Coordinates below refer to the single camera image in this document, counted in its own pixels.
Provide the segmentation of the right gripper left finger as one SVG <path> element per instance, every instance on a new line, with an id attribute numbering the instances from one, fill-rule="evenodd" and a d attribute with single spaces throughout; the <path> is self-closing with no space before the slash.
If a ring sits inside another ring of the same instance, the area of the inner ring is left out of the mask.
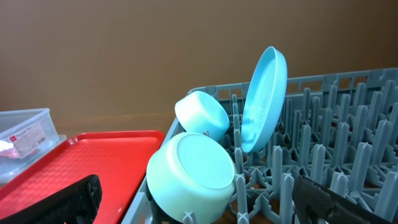
<path id="1" fill-rule="evenodd" d="M 1 224 L 91 224 L 98 214 L 102 195 L 99 177 L 91 174 L 1 219 Z"/>

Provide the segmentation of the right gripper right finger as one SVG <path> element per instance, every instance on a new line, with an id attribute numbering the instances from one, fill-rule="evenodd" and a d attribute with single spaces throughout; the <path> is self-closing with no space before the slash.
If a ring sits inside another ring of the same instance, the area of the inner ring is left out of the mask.
<path id="1" fill-rule="evenodd" d="M 392 224 L 305 176 L 294 180 L 292 199 L 301 224 Z"/>

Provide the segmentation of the green bowl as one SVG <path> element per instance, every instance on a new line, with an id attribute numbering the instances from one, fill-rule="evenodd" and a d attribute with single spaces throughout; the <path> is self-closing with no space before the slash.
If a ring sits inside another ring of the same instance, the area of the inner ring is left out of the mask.
<path id="1" fill-rule="evenodd" d="M 150 158 L 146 179 L 157 205 L 182 222 L 193 212 L 198 223 L 222 216 L 235 190 L 236 168 L 231 156 L 204 134 L 175 135 Z"/>

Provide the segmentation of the light blue round plate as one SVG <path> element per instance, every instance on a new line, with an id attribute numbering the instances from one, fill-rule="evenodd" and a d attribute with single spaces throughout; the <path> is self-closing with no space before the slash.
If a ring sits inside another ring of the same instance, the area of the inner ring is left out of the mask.
<path id="1" fill-rule="evenodd" d="M 244 104 L 241 147 L 245 153 L 261 150 L 271 138 L 282 112 L 286 88 L 286 59 L 270 46 L 256 65 Z"/>

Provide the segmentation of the light blue bowl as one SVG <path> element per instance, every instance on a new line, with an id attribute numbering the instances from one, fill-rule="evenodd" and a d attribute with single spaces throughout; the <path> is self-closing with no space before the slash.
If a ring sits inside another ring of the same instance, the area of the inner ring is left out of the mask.
<path id="1" fill-rule="evenodd" d="M 184 130 L 208 135 L 219 142 L 229 128 L 225 109 L 211 95 L 194 91 L 175 104 L 175 114 Z"/>

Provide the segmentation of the red plastic tray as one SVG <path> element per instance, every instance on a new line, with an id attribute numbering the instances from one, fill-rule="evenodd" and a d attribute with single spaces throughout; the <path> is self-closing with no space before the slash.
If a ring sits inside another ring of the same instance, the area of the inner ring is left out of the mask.
<path id="1" fill-rule="evenodd" d="M 103 191 L 95 223 L 121 223 L 163 140 L 156 130 L 69 138 L 1 188 L 1 218 L 95 174 Z"/>

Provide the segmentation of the clear plastic bin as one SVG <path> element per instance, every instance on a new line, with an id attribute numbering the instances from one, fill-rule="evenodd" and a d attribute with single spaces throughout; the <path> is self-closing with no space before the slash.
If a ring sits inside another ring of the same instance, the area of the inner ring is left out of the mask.
<path id="1" fill-rule="evenodd" d="M 1 141 L 13 143 L 19 158 L 1 156 L 1 184 L 7 184 L 66 140 L 48 108 L 1 112 Z"/>

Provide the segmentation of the red snack wrapper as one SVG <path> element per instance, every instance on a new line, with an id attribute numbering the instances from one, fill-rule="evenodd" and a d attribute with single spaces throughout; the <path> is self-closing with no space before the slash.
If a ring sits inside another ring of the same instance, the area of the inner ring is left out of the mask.
<path id="1" fill-rule="evenodd" d="M 0 141 L 0 155 L 2 157 L 8 157 L 10 159 L 19 158 L 19 153 L 17 152 L 13 143 L 9 143 L 6 141 Z"/>

